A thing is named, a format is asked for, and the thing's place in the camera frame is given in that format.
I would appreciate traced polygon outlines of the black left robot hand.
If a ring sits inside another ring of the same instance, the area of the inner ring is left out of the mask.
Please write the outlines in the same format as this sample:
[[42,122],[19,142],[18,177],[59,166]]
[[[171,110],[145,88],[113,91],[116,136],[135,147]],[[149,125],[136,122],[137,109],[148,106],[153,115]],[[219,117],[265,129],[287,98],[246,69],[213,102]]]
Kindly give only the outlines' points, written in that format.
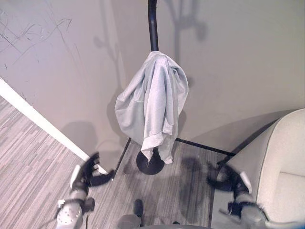
[[95,168],[99,163],[99,153],[95,152],[91,157],[83,163],[75,180],[72,182],[71,191],[83,190],[88,193],[90,187],[98,187],[108,183],[114,176],[115,170],[111,170],[108,174],[93,175],[98,170]]

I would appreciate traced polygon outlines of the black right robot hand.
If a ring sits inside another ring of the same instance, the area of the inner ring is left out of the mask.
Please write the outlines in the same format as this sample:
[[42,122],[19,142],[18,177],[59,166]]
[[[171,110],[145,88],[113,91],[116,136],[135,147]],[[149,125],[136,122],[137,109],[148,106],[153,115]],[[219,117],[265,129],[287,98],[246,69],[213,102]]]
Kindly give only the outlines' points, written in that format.
[[252,187],[247,178],[228,165],[214,167],[211,163],[208,163],[208,177],[206,180],[212,188],[233,192],[234,196],[238,196],[241,193],[252,193]]

